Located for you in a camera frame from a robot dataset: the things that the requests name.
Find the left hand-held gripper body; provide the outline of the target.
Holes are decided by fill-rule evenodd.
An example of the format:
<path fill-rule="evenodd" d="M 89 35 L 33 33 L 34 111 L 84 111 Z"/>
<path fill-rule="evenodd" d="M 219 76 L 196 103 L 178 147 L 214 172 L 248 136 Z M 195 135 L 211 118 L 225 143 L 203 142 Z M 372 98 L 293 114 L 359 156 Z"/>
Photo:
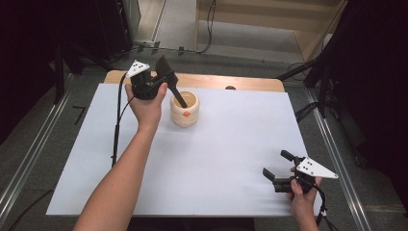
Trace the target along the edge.
<path fill-rule="evenodd" d="M 130 79 L 132 92 L 137 99 L 152 100 L 157 96 L 160 83 L 150 72 L 150 65 L 134 60 L 126 77 Z"/>

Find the black cabinet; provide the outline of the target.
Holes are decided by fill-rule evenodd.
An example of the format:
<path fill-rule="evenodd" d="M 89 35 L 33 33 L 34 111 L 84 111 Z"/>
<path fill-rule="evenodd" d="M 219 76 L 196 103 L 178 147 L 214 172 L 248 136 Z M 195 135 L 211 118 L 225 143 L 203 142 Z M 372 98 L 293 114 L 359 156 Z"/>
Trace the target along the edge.
<path fill-rule="evenodd" d="M 129 51 L 133 42 L 124 0 L 95 0 L 95 3 L 107 56 Z"/>

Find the grey cabinet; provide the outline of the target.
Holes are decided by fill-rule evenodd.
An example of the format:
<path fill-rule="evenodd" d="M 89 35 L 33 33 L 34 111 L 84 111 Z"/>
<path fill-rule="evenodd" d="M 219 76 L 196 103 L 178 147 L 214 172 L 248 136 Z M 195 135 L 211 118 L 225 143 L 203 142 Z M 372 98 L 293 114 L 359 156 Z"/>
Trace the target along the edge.
<path fill-rule="evenodd" d="M 122 0 L 122 2 L 131 40 L 136 42 L 141 18 L 139 0 Z"/>

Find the black metal stand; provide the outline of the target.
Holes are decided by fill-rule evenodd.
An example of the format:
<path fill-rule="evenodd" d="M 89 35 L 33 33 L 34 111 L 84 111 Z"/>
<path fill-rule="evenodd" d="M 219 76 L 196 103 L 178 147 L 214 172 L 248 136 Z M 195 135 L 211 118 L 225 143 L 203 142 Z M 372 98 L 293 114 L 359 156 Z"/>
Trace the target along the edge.
<path fill-rule="evenodd" d="M 319 105 L 318 110 L 322 118 L 326 118 L 325 115 L 325 102 L 326 102 L 326 93 L 330 80 L 330 67 L 326 65 L 324 67 L 324 72 L 320 78 L 320 89 L 319 89 Z"/>
<path fill-rule="evenodd" d="M 58 104 L 64 96 L 64 58 L 62 46 L 58 44 L 55 49 L 55 76 L 56 76 L 56 95 L 54 104 Z"/>

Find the person's left hand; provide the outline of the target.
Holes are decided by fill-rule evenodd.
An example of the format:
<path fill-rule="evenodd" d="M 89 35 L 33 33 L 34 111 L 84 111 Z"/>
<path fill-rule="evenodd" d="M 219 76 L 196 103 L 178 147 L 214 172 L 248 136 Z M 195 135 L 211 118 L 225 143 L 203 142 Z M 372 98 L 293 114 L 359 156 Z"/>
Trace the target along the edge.
<path fill-rule="evenodd" d="M 162 102 L 166 96 L 167 83 L 162 83 L 156 97 L 152 100 L 141 100 L 134 97 L 130 84 L 125 85 L 130 108 L 135 115 L 139 130 L 156 130 L 162 116 Z"/>

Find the black curtain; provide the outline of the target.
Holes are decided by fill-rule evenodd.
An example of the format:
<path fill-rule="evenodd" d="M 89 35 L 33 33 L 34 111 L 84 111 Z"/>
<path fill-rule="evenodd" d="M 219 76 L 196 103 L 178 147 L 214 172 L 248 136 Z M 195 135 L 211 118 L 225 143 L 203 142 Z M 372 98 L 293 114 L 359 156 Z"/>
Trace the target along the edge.
<path fill-rule="evenodd" d="M 50 63 L 82 64 L 73 26 L 86 0 L 0 0 L 0 144 L 57 82 Z"/>
<path fill-rule="evenodd" d="M 408 0 L 349 0 L 325 61 L 335 93 L 408 212 Z"/>

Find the light wooden shelf unit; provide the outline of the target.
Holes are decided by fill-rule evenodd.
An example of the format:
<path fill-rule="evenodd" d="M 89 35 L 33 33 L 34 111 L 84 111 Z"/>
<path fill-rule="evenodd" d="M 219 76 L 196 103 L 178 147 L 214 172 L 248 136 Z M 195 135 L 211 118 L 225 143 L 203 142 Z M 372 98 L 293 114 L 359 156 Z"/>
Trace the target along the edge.
<path fill-rule="evenodd" d="M 347 0 L 195 0 L 194 48 L 213 54 L 312 60 Z"/>

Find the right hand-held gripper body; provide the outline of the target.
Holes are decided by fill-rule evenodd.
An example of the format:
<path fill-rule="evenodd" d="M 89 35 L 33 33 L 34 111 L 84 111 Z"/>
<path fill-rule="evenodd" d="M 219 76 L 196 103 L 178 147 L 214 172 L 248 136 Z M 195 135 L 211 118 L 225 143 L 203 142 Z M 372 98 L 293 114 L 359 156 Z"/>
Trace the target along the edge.
<path fill-rule="evenodd" d="M 290 178 L 276 178 L 272 185 L 277 193 L 291 193 L 291 181 L 295 179 L 304 193 L 311 190 L 316 184 L 316 178 L 338 179 L 339 175 L 327 167 L 319 164 L 310 157 L 294 156 L 294 173 Z"/>

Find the metal floor rail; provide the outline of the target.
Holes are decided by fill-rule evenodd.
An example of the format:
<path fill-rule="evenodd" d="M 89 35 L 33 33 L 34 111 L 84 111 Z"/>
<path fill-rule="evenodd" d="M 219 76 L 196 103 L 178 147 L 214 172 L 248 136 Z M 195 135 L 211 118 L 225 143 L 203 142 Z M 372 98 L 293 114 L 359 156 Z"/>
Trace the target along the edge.
<path fill-rule="evenodd" d="M 75 74 L 64 77 L 65 93 L 57 104 L 54 103 L 56 90 L 52 87 L 0 145 L 0 227 L 18 198 L 77 79 Z"/>
<path fill-rule="evenodd" d="M 356 231 L 372 231 L 372 227 L 365 211 L 361 196 L 357 192 L 356 184 L 346 168 L 346 163 L 343 157 L 343 150 L 339 147 L 333 130 L 330 128 L 327 117 L 323 117 L 319 108 L 312 111 L 312 115 L 319 128 L 319 133 L 324 141 L 327 150 L 327 158 L 330 160 L 331 169 L 339 176 L 337 182 L 339 184 L 339 192 L 341 193 L 346 210 L 350 213 Z"/>

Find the white board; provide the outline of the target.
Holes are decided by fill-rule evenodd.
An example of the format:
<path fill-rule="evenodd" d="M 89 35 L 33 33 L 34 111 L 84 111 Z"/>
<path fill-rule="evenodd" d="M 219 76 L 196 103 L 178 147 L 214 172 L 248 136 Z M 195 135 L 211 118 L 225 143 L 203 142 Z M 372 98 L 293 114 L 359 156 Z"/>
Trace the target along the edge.
<path fill-rule="evenodd" d="M 263 168 L 290 177 L 280 153 L 307 154 L 284 92 L 197 89 L 198 121 L 187 128 L 163 104 L 135 213 L 147 217 L 282 217 L 289 199 L 275 192 Z M 116 115 L 125 94 L 101 84 L 66 161 L 47 213 L 79 215 L 90 194 L 134 136 L 131 111 Z"/>

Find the person's dark clothing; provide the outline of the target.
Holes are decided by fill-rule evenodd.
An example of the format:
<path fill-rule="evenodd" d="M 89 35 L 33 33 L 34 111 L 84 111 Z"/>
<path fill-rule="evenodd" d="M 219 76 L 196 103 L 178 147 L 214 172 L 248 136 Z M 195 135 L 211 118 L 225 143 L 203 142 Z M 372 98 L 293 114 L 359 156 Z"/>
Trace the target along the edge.
<path fill-rule="evenodd" d="M 132 218 L 127 231 L 255 231 L 253 218 Z"/>

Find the black kitchen knife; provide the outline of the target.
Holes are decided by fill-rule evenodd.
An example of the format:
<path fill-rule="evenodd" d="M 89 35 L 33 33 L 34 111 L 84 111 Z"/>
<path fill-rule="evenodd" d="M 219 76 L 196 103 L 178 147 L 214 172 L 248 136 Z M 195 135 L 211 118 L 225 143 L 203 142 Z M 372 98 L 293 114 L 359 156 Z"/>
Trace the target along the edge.
<path fill-rule="evenodd" d="M 187 108 L 188 104 L 177 89 L 178 77 L 170 66 L 165 56 L 162 56 L 155 65 L 157 77 L 167 83 L 167 87 L 171 90 L 182 108 Z"/>

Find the wooden table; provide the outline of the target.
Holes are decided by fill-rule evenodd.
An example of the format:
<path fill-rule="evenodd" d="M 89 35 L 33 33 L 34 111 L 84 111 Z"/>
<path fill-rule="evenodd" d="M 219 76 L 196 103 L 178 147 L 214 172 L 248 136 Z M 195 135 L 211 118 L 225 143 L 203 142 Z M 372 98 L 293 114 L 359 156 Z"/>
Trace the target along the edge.
<path fill-rule="evenodd" d="M 177 73 L 177 89 L 223 89 L 234 87 L 236 90 L 259 90 L 284 92 L 283 83 L 277 79 L 249 78 L 206 74 Z"/>

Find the person's right hand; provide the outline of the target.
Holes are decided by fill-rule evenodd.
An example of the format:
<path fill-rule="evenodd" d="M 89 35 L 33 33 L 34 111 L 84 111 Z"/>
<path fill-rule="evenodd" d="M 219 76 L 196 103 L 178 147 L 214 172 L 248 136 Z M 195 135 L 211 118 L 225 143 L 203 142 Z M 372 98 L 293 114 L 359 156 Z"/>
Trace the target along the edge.
<path fill-rule="evenodd" d="M 312 188 L 304 193 L 299 183 L 293 179 L 291 181 L 292 193 L 288 198 L 292 200 L 292 214 L 295 220 L 301 223 L 316 223 L 314 205 L 318 190 Z"/>

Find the beige ribbed utensil pot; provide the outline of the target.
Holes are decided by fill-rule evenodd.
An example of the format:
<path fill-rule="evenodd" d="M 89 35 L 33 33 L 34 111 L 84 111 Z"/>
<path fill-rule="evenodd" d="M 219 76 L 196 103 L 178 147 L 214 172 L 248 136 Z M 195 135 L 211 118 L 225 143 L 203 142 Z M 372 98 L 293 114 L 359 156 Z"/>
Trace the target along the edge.
<path fill-rule="evenodd" d="M 178 100 L 172 96 L 169 101 L 170 116 L 176 125 L 189 127 L 199 119 L 200 100 L 194 92 L 189 90 L 182 90 L 180 94 L 187 103 L 187 108 L 183 108 Z"/>

